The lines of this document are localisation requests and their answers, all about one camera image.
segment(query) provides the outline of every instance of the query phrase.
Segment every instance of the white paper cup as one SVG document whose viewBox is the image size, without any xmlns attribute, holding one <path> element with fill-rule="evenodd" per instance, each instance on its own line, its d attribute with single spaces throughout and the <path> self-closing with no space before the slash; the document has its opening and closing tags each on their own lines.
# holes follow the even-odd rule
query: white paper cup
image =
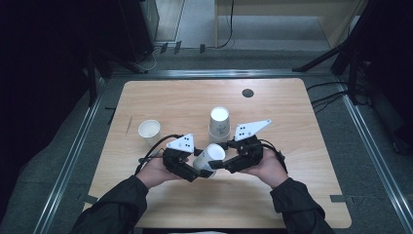
<svg viewBox="0 0 413 234">
<path fill-rule="evenodd" d="M 193 167 L 200 171 L 202 169 L 215 173 L 216 170 L 212 169 L 209 165 L 209 161 L 224 160 L 225 150 L 218 144 L 210 144 L 206 150 L 204 150 L 193 162 Z"/>
<path fill-rule="evenodd" d="M 231 132 L 230 112 L 222 106 L 210 111 L 209 132 L 216 137 L 225 137 Z"/>
<path fill-rule="evenodd" d="M 161 124 L 156 120 L 146 120 L 139 125 L 137 131 L 151 146 L 154 146 L 160 139 Z"/>
<path fill-rule="evenodd" d="M 221 143 L 221 142 L 227 142 L 230 140 L 231 137 L 231 130 L 227 134 L 227 136 L 214 136 L 210 131 L 209 131 L 209 143 Z"/>
</svg>

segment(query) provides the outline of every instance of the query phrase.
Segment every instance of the hand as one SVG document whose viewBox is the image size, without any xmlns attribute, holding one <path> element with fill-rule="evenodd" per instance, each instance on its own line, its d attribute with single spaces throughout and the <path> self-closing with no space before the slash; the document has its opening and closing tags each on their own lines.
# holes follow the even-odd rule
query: hand
<svg viewBox="0 0 413 234">
<path fill-rule="evenodd" d="M 161 158 L 162 154 L 158 154 L 157 157 L 160 158 L 151 159 L 136 175 L 136 177 L 139 178 L 148 189 L 158 186 L 168 180 L 181 179 L 181 177 L 170 173 L 165 168 L 163 159 Z"/>
<path fill-rule="evenodd" d="M 240 173 L 257 176 L 261 181 L 275 188 L 286 181 L 288 175 L 272 150 L 264 148 L 263 154 L 258 165 L 244 169 Z"/>
</svg>

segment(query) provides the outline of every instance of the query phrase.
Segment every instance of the black sleeve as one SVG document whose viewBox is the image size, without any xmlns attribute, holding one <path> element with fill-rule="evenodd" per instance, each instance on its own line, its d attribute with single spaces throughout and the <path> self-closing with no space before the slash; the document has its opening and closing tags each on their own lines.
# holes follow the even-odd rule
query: black sleeve
<svg viewBox="0 0 413 234">
<path fill-rule="evenodd" d="M 148 188 L 135 176 L 83 211 L 70 233 L 129 233 L 146 211 Z"/>
<path fill-rule="evenodd" d="M 304 183 L 287 179 L 271 191 L 274 208 L 282 213 L 288 233 L 334 233 L 324 220 L 325 212 Z"/>
</svg>

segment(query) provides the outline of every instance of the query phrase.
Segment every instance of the wooden table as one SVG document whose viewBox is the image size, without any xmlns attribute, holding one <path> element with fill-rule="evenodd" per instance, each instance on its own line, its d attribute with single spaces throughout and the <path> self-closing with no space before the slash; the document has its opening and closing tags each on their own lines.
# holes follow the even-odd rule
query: wooden table
<svg viewBox="0 0 413 234">
<path fill-rule="evenodd" d="M 215 47 L 218 47 L 218 17 L 231 15 L 231 0 L 215 0 Z M 367 0 L 237 0 L 234 16 L 316 16 L 331 48 L 347 37 L 355 16 Z"/>
<path fill-rule="evenodd" d="M 243 97 L 244 89 L 254 91 Z M 98 163 L 90 195 L 101 197 L 134 173 L 150 146 L 137 133 L 141 122 L 156 119 L 162 136 L 194 134 L 195 146 L 208 145 L 209 112 L 230 111 L 232 134 L 237 124 L 271 119 L 257 136 L 286 156 L 289 176 L 307 184 L 325 209 L 327 222 L 346 228 L 351 218 L 345 203 L 332 203 L 341 189 L 319 125 L 300 79 L 131 81 L 125 85 Z M 227 157 L 235 156 L 234 150 Z M 214 178 L 169 181 L 152 188 L 148 210 L 137 227 L 280 228 L 270 187 L 251 175 L 220 170 Z"/>
</svg>

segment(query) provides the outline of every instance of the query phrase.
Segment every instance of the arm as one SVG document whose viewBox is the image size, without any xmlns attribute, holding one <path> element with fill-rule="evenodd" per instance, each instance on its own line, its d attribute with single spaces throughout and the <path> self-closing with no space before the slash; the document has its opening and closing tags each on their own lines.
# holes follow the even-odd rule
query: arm
<svg viewBox="0 0 413 234">
<path fill-rule="evenodd" d="M 257 176 L 271 186 L 274 208 L 282 213 L 288 233 L 334 233 L 324 220 L 325 213 L 304 183 L 289 178 L 274 152 L 264 149 L 261 162 L 242 173 Z"/>
<path fill-rule="evenodd" d="M 146 211 L 148 189 L 178 179 L 154 158 L 136 175 L 120 182 L 83 211 L 70 233 L 129 233 Z"/>
</svg>

